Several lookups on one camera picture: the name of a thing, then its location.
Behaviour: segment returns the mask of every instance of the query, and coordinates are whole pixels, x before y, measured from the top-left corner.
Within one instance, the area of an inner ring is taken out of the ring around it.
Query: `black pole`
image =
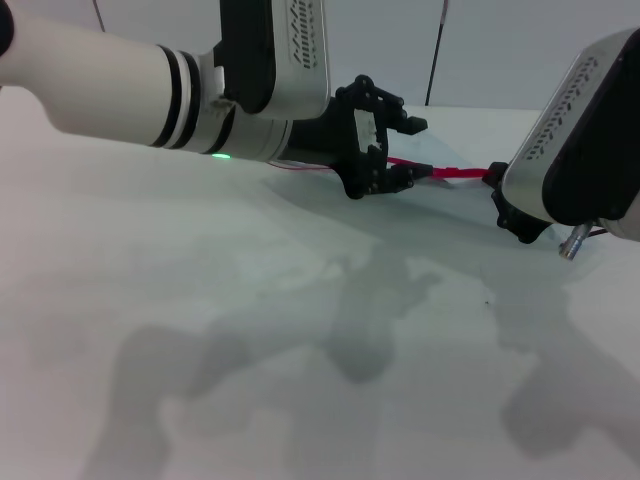
[[[104,22],[102,21],[102,13],[100,13],[100,7],[98,7],[98,0],[93,0],[93,8],[96,10],[96,15],[98,15],[98,21],[100,22],[100,29],[103,32],[106,32],[104,29]]]
[[[440,54],[440,43],[442,42],[442,34],[444,32],[444,23],[440,24],[438,30],[438,41],[436,42],[436,53],[433,56],[433,65],[431,66],[431,77],[429,78],[429,90],[427,90],[427,101],[425,105],[428,107],[431,101],[431,89],[433,88],[433,80],[436,76],[436,66],[438,65],[438,55]]]

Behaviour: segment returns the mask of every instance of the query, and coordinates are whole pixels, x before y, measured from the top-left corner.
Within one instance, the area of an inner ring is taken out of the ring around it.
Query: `white table surface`
[[[441,165],[508,161],[536,118],[419,111],[394,151]],[[480,185],[351,202],[56,133],[17,89],[0,145],[1,478],[640,475],[640,245],[570,264]]]

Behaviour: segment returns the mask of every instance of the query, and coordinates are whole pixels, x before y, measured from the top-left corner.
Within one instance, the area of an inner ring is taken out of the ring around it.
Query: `wire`
[[[427,101],[425,106],[429,106],[431,103],[431,90],[433,89],[433,82],[436,78],[436,67],[438,65],[438,56],[440,55],[440,44],[442,43],[442,35],[444,34],[444,25],[447,22],[447,14],[449,13],[449,0],[444,0],[442,5],[442,17],[440,17],[440,28],[438,29],[438,40],[436,41],[436,51],[433,56],[433,63],[431,64],[431,76],[429,78],[429,89],[427,90]]]
[[[449,178],[483,178],[489,173],[485,168],[434,168],[433,178],[449,179]]]
[[[591,232],[589,234],[589,238],[593,238],[593,237],[599,237],[600,235],[606,235],[607,233],[609,233],[608,230],[602,229],[602,230],[596,230],[595,232]]]
[[[394,165],[415,165],[422,166],[420,163],[410,162],[402,158],[389,157],[389,163]],[[483,178],[489,173],[489,170],[485,168],[434,168],[432,178],[443,180],[452,178]]]
[[[295,172],[305,172],[305,171],[310,171],[310,170],[311,171],[313,171],[313,170],[315,170],[315,171],[318,171],[318,170],[324,170],[324,171],[332,170],[329,167],[320,167],[320,166],[318,166],[318,167],[293,167],[293,166],[286,166],[286,165],[283,165],[283,164],[278,164],[276,162],[269,162],[269,165],[271,165],[272,167],[279,168],[281,170],[291,170],[291,171],[295,171]]]
[[[416,167],[425,167],[425,165],[421,163],[411,162],[409,160],[404,160],[402,158],[389,157],[389,163],[394,165],[408,165],[408,166],[416,166]],[[272,167],[279,168],[281,170],[290,170],[295,172],[305,172],[305,171],[333,171],[330,167],[321,167],[321,166],[310,166],[310,167],[297,167],[288,163],[277,163],[277,162],[269,162],[269,165]],[[437,180],[446,180],[446,179],[473,179],[473,178],[483,178],[485,175],[489,173],[489,170],[484,168],[434,168],[433,174],[431,178]]]
[[[102,13],[100,12],[100,7],[98,6],[98,0],[93,0],[93,8],[96,11],[96,15],[98,16],[98,21],[100,22],[100,29],[103,32],[106,32],[104,29],[104,22],[102,21]]]

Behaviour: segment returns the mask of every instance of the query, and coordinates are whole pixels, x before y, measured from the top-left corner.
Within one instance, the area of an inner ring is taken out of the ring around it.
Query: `robotic arm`
[[[320,0],[221,0],[222,42],[194,56],[0,0],[0,85],[30,90],[66,133],[321,164],[352,198],[410,188],[421,172],[387,168],[387,129],[415,134],[427,122],[407,118],[402,99],[367,77],[331,98],[323,9]]]
[[[365,76],[330,95],[323,0],[220,0],[222,41],[193,56],[30,16],[0,0],[0,85],[25,87],[59,130],[155,148],[324,165],[350,198],[433,173],[388,167],[387,130],[425,130]],[[640,241],[640,30],[587,48],[510,164],[492,165],[498,225],[532,243],[595,225]]]

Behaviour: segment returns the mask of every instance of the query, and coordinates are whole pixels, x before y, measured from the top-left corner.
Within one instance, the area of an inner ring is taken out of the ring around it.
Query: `red wire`
[[[331,170],[329,167],[285,167],[284,165],[278,165],[277,163],[269,162],[272,167],[279,168],[281,170],[292,170],[295,172],[304,172],[309,170]]]
[[[404,160],[402,158],[389,157],[389,163],[394,165],[415,165],[421,166],[422,164],[411,162],[409,160]],[[279,165],[277,163],[269,163],[272,167],[279,168],[281,170],[292,170],[296,172],[304,172],[309,170],[322,170],[327,171],[331,170],[329,167],[286,167],[284,165]],[[435,178],[438,180],[444,179],[452,179],[452,178],[460,178],[460,179],[471,179],[471,178],[483,178],[485,175],[489,173],[489,170],[486,168],[434,168],[433,175],[431,178]]]
[[[389,157],[389,163],[394,165],[421,165],[402,158]],[[489,170],[485,168],[434,168],[432,178],[439,180],[448,178],[483,178]]]
[[[434,168],[432,178],[483,178],[488,173],[485,168]]]

